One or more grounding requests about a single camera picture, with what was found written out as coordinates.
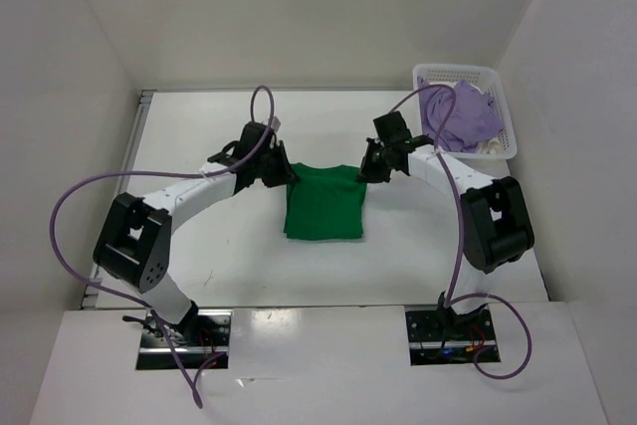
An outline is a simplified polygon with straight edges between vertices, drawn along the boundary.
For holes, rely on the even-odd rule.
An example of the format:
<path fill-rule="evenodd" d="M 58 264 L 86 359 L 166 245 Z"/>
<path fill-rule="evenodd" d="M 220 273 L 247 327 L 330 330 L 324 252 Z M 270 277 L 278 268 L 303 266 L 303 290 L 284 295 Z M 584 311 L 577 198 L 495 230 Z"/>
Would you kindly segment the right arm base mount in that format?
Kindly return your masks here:
<path fill-rule="evenodd" d="M 412 366 L 500 362 L 491 312 L 486 307 L 444 326 L 435 306 L 406 308 L 405 322 Z"/>

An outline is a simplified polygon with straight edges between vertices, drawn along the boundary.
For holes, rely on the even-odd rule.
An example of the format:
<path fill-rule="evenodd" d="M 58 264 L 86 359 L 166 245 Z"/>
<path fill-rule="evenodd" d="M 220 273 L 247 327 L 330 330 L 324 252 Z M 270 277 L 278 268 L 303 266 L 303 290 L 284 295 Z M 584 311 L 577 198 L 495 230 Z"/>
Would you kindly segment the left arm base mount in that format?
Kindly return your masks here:
<path fill-rule="evenodd" d="M 135 367 L 137 370 L 177 369 L 177 363 L 165 336 L 151 315 L 144 319 L 132 316 L 123 316 L 121 319 L 141 326 Z M 229 361 L 231 319 L 230 311 L 203 310 L 199 313 L 199 326 L 187 335 L 168 323 L 163 326 L 186 370 L 194 371 L 201 365 L 206 368 L 226 369 Z"/>

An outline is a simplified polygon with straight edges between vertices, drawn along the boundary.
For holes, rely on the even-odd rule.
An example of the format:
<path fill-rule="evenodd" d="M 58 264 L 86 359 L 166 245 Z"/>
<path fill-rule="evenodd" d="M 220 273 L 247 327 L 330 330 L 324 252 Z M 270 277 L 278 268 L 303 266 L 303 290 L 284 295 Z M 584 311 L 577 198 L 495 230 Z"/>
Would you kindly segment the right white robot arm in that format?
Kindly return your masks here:
<path fill-rule="evenodd" d="M 471 327 L 471 315 L 487 302 L 496 269 L 518 261 L 534 245 L 522 188 L 510 176 L 490 176 L 437 150 L 427 135 L 414 136 L 398 111 L 373 123 L 376 137 L 367 141 L 359 182 L 387 182 L 399 171 L 454 201 L 459 246 L 436 323 L 444 336 L 458 338 Z"/>

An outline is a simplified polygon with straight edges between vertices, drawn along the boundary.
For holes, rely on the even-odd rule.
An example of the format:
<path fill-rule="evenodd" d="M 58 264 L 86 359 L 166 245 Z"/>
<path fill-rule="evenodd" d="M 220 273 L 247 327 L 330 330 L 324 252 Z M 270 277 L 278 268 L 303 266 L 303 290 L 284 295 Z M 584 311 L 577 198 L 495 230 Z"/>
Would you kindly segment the green t shirt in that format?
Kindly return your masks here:
<path fill-rule="evenodd" d="M 366 185 L 350 165 L 317 168 L 295 163 L 299 181 L 287 186 L 284 233 L 298 241 L 357 241 L 363 238 Z"/>

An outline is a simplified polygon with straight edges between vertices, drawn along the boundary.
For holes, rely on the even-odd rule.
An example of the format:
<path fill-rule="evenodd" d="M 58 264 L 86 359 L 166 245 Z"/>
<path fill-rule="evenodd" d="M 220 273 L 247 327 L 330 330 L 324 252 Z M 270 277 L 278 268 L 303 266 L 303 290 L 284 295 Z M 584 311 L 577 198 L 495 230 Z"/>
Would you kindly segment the purple t shirt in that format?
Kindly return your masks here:
<path fill-rule="evenodd" d="M 439 135 L 439 145 L 446 151 L 476 153 L 485 142 L 496 138 L 505 129 L 495 110 L 495 99 L 465 80 L 454 86 L 455 106 Z M 452 94 L 445 88 L 433 88 L 418 94 L 421 129 L 435 137 L 452 103 Z"/>

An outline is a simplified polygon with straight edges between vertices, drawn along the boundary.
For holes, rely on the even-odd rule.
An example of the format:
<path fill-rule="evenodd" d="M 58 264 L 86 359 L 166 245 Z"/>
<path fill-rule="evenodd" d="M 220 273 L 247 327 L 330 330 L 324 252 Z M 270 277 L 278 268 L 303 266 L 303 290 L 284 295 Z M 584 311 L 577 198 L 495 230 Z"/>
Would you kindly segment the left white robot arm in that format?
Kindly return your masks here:
<path fill-rule="evenodd" d="M 248 122 L 240 138 L 208 158 L 203 170 L 144 196 L 113 199 L 94 248 L 94 262 L 127 284 L 164 321 L 163 332 L 179 345 L 208 328 L 199 308 L 168 274 L 173 233 L 212 205 L 260 180 L 268 188 L 299 181 L 276 131 Z"/>

